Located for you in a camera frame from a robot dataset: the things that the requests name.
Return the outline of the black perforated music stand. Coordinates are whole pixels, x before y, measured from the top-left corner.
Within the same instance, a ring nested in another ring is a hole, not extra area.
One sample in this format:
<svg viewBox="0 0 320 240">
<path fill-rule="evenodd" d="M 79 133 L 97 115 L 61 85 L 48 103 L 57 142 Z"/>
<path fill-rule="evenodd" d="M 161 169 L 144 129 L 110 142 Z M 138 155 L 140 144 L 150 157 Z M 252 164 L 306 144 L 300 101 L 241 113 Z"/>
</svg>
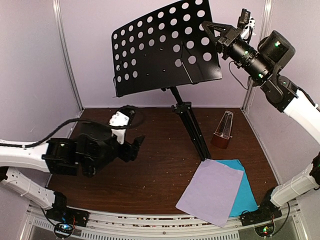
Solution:
<svg viewBox="0 0 320 240">
<path fill-rule="evenodd" d="M 117 97 L 169 90 L 201 160 L 211 157 L 192 104 L 178 87 L 222 78 L 218 53 L 202 23 L 212 21 L 207 0 L 180 0 L 116 29 L 111 35 Z"/>
</svg>

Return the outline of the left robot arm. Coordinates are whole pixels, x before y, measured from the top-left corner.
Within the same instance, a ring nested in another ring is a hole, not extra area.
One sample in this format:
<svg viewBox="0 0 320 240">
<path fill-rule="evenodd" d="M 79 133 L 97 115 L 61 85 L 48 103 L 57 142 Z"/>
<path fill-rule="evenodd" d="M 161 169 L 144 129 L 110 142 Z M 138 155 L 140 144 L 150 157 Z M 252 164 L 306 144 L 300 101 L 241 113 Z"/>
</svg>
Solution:
<svg viewBox="0 0 320 240">
<path fill-rule="evenodd" d="M 92 178 L 116 158 L 126 163 L 134 161 L 145 139 L 141 135 L 133 143 L 125 140 L 130 127 L 128 117 L 112 119 L 109 125 L 74 118 L 61 126 L 72 122 L 81 123 L 75 139 L 56 138 L 50 133 L 38 142 L 0 142 L 0 182 L 38 204 L 48 218 L 61 222 L 75 217 L 67 207 L 66 196 L 39 186 L 18 168 L 68 176 L 76 176 L 81 170 L 83 176 Z"/>
</svg>

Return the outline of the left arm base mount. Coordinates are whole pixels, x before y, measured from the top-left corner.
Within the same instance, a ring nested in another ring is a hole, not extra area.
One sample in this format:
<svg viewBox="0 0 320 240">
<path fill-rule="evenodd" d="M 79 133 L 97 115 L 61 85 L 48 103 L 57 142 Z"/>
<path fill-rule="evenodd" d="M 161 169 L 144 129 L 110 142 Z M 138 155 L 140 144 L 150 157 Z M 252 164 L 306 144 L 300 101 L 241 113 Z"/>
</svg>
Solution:
<svg viewBox="0 0 320 240">
<path fill-rule="evenodd" d="M 53 226 L 53 233 L 59 239 L 69 238 L 76 227 L 86 227 L 90 213 L 85 210 L 67 207 L 64 210 L 41 209 L 46 220 Z"/>
</svg>

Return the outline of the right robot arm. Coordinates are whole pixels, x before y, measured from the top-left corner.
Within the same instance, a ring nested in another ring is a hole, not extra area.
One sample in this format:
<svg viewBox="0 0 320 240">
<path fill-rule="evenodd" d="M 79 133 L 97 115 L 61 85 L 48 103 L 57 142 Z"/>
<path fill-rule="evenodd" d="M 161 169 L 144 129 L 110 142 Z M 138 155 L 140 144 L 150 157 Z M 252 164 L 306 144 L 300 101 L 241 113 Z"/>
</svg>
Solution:
<svg viewBox="0 0 320 240">
<path fill-rule="evenodd" d="M 282 34 L 273 30 L 254 49 L 241 38 L 240 27 L 210 21 L 204 21 L 201 25 L 224 60 L 231 58 L 238 68 L 250 75 L 254 86 L 261 88 L 273 107 L 295 120 L 316 142 L 320 141 L 318 104 L 301 87 L 280 75 L 296 52 Z M 256 210 L 256 216 L 266 221 L 279 207 L 319 187 L 320 157 L 316 156 L 301 173 L 267 192 Z"/>
</svg>

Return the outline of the lilac sheet music paper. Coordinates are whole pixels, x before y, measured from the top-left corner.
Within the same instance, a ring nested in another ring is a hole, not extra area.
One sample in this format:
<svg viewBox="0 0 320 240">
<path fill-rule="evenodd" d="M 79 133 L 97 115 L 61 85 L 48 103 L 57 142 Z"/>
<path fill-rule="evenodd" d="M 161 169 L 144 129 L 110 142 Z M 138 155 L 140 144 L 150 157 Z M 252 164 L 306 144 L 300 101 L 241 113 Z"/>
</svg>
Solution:
<svg viewBox="0 0 320 240">
<path fill-rule="evenodd" d="M 175 207 L 223 228 L 230 216 L 244 171 L 212 159 L 201 162 Z"/>
</svg>

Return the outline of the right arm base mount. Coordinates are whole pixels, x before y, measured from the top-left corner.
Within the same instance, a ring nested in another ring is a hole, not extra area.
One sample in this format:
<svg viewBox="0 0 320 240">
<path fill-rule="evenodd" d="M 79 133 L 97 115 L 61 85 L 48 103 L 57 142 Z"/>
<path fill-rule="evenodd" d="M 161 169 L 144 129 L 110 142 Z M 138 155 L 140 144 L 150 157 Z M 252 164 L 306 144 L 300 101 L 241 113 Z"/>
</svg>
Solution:
<svg viewBox="0 0 320 240">
<path fill-rule="evenodd" d="M 281 216 L 280 210 L 257 209 L 251 212 L 245 210 L 239 218 L 243 227 L 253 225 L 259 237 L 268 238 L 276 232 L 275 219 Z"/>
</svg>

